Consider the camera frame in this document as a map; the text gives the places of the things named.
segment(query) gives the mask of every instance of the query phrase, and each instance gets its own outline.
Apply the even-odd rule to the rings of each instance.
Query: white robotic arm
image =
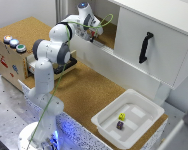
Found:
[[[34,74],[35,88],[30,90],[28,97],[43,110],[50,100],[51,94],[49,92],[54,88],[54,70],[52,63],[64,65],[69,61],[70,50],[66,43],[72,39],[75,31],[86,32],[89,29],[88,26],[97,27],[100,25],[100,21],[93,15],[88,3],[80,3],[78,10],[79,15],[68,16],[50,30],[50,41],[39,39],[34,43],[33,54],[38,61]],[[102,27],[98,28],[97,32],[98,34],[102,34]],[[63,102],[54,96],[33,136],[31,145],[35,149],[44,149],[42,143],[50,139],[56,131],[56,115],[62,113],[63,108]]]

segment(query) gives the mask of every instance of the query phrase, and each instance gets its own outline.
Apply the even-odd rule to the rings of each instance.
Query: dark purple block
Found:
[[[119,121],[119,122],[117,123],[117,128],[120,129],[120,130],[122,130],[123,125],[124,125],[124,123],[121,122],[121,121]]]

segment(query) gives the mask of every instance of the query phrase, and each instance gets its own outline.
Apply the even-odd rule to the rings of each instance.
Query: white plastic bin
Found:
[[[116,128],[118,116],[125,113],[123,129]],[[164,109],[134,90],[127,90],[91,121],[99,133],[119,149],[130,149],[163,115]]]

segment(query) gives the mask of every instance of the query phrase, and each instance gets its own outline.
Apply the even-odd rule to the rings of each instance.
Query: white cabinet door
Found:
[[[147,60],[140,64],[139,56],[147,32],[154,37],[148,40]],[[187,35],[120,8],[115,55],[173,86],[187,51]]]

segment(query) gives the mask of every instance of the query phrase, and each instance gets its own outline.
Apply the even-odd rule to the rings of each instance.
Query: green cable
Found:
[[[107,23],[101,25],[101,24],[104,22],[104,20],[105,20],[107,17],[109,17],[109,16],[111,16],[111,19],[110,19]],[[98,31],[98,28],[101,28],[101,27],[104,27],[104,26],[108,25],[108,24],[112,21],[112,19],[113,19],[113,15],[112,15],[112,14],[107,15],[107,16],[100,22],[100,25],[97,26],[97,27],[86,26],[86,25],[83,25],[83,24],[80,24],[80,23],[77,23],[77,22],[68,22],[68,23],[75,23],[75,24],[79,24],[79,25],[81,25],[81,26],[88,27],[88,28],[96,28],[96,32],[95,32],[95,35],[96,35],[96,33],[97,33],[97,31]],[[69,37],[70,35],[69,35],[69,31],[68,31],[68,27],[67,27],[67,26],[66,26],[66,29],[67,29],[67,36],[68,36],[68,46],[70,47],[70,37]],[[59,85],[59,83],[60,83],[60,81],[61,81],[61,78],[62,78],[62,76],[63,76],[63,72],[64,72],[64,70],[65,70],[65,67],[66,67],[66,64],[64,65],[64,68],[63,68],[63,70],[62,70],[61,76],[59,77],[59,80],[58,80],[58,83],[57,83],[57,85],[56,85],[56,87],[55,87],[55,90],[54,90],[52,96],[50,97],[50,100],[48,101],[48,103],[47,103],[47,105],[46,105],[46,107],[45,107],[45,109],[44,109],[44,111],[43,111],[43,113],[42,113],[42,115],[41,115],[41,118],[40,118],[40,120],[39,120],[39,122],[38,122],[38,124],[37,124],[37,126],[36,126],[36,128],[35,128],[35,130],[34,130],[34,133],[33,133],[32,137],[31,137],[31,140],[30,140],[30,142],[29,142],[29,144],[28,144],[28,146],[27,146],[27,150],[29,149],[29,145],[31,144],[31,142],[32,142],[32,140],[33,140],[33,138],[34,138],[34,135],[35,135],[35,133],[36,133],[36,131],[37,131],[38,125],[40,124],[40,122],[41,122],[41,120],[42,120],[42,118],[43,118],[43,116],[44,116],[45,111],[47,110],[47,108],[48,108],[48,106],[49,106],[49,104],[50,104],[52,98],[54,97],[54,94],[55,94],[55,92],[56,92],[56,90],[57,90],[57,88],[58,88],[58,85]]]
[[[63,76],[63,72],[64,72],[64,70],[65,70],[65,67],[66,67],[66,64],[65,64],[64,67],[63,67],[63,71],[62,71],[62,73],[61,73],[61,76],[59,77],[59,80],[58,80],[58,83],[57,83],[57,85],[56,85],[56,87],[55,87],[55,90],[54,90],[52,96],[50,97],[50,100],[48,101],[48,103],[47,103],[47,105],[46,105],[46,107],[45,107],[45,109],[44,109],[44,111],[43,111],[43,113],[42,113],[42,115],[41,115],[41,118],[40,118],[40,120],[39,120],[39,122],[38,122],[38,124],[37,124],[37,126],[36,126],[36,129],[34,130],[34,133],[33,133],[32,137],[31,137],[31,140],[30,140],[30,142],[29,142],[29,144],[28,144],[27,150],[29,149],[29,145],[31,144],[31,142],[32,142],[32,140],[33,140],[33,137],[34,137],[34,135],[35,135],[35,133],[36,133],[36,130],[37,130],[37,128],[38,128],[38,125],[40,124],[40,122],[41,122],[41,120],[42,120],[42,118],[43,118],[43,115],[44,115],[45,111],[47,110],[47,108],[48,108],[48,106],[49,106],[49,104],[50,104],[52,98],[54,97],[54,94],[55,94],[55,92],[56,92],[56,90],[57,90],[57,88],[58,88],[58,85],[59,85],[59,83],[60,83],[60,81],[61,81],[61,78],[62,78],[62,76]]]

